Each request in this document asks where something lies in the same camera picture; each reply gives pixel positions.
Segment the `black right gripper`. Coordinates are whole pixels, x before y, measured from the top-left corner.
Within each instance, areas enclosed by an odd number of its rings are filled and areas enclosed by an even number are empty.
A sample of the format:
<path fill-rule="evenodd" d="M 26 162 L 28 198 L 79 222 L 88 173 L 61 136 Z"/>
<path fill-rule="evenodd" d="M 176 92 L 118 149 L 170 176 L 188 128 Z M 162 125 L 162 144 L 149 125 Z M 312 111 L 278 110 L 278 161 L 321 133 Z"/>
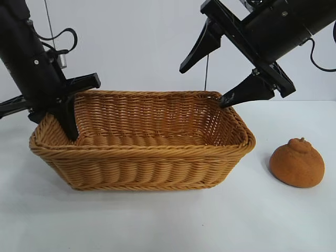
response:
<path fill-rule="evenodd" d="M 266 1 L 243 20 L 220 1 L 204 2 L 201 13 L 207 16 L 207 20 L 195 45 L 181 63 L 180 73 L 186 73 L 220 48 L 223 36 L 254 65 L 246 79 L 222 95 L 221 108 L 270 100 L 275 96 L 275 90 L 282 97 L 295 92 L 293 82 L 276 61 L 299 46 L 310 34 L 295 20 L 285 1 Z"/>

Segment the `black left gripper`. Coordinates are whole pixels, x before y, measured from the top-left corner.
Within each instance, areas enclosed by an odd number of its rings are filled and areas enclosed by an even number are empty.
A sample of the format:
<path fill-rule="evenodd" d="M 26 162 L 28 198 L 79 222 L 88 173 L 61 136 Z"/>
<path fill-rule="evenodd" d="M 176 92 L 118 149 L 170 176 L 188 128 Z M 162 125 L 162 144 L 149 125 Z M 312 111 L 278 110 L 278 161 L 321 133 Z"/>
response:
<path fill-rule="evenodd" d="M 67 79 L 57 54 L 45 51 L 42 42 L 27 26 L 1 31 L 1 60 L 21 94 L 1 103 L 1 117 L 26 109 L 31 122 L 40 122 L 56 108 L 56 118 L 67 138 L 77 140 L 75 94 L 100 88 L 97 74 Z"/>

